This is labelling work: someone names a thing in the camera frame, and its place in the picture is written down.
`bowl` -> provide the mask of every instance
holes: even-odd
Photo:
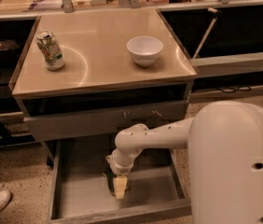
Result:
[[[151,36],[137,36],[127,44],[132,60],[141,66],[154,63],[159,58],[162,48],[161,41]]]

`drawer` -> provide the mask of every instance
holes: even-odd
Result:
[[[136,123],[149,128],[183,119],[188,101],[118,106],[95,110],[26,117],[24,122],[37,141],[117,133]]]
[[[169,149],[147,149],[129,173],[123,200],[109,193],[103,171],[114,134],[58,142],[49,223],[143,223],[191,215],[190,199]]]

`can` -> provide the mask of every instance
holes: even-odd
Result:
[[[41,31],[36,35],[36,42],[45,57],[48,70],[57,70],[64,66],[64,59],[55,34],[51,31]]]

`silver can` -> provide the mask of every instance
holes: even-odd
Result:
[[[41,31],[36,35],[37,46],[45,57],[48,70],[64,66],[64,59],[56,35],[51,31]]]

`speckled floor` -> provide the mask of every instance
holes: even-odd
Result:
[[[263,107],[263,87],[232,94],[222,91],[204,91],[191,95],[187,116],[194,116],[205,105],[219,100],[236,100]],[[176,150],[187,190],[187,150]],[[0,149],[0,190],[13,193],[9,206],[0,213],[0,224],[43,224],[48,219],[48,200],[52,170],[46,165],[47,157],[38,144]],[[153,224],[190,224],[191,217],[168,219]]]

